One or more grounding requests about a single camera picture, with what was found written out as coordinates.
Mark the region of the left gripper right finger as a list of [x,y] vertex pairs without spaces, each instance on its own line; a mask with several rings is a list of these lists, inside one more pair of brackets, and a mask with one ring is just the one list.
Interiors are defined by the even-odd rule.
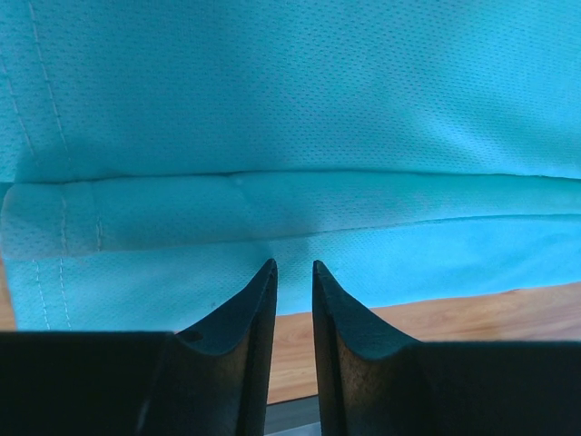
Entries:
[[312,319],[325,435],[577,435],[578,342],[422,342],[322,262]]

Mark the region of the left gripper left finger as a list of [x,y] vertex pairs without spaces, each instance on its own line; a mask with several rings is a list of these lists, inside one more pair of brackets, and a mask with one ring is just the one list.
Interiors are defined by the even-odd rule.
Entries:
[[5,332],[4,435],[260,435],[278,271],[181,332]]

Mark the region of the teal t shirt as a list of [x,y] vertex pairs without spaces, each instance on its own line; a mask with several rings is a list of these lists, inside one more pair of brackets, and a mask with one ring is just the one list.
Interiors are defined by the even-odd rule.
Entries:
[[4,1],[1,200],[26,331],[577,282],[580,4]]

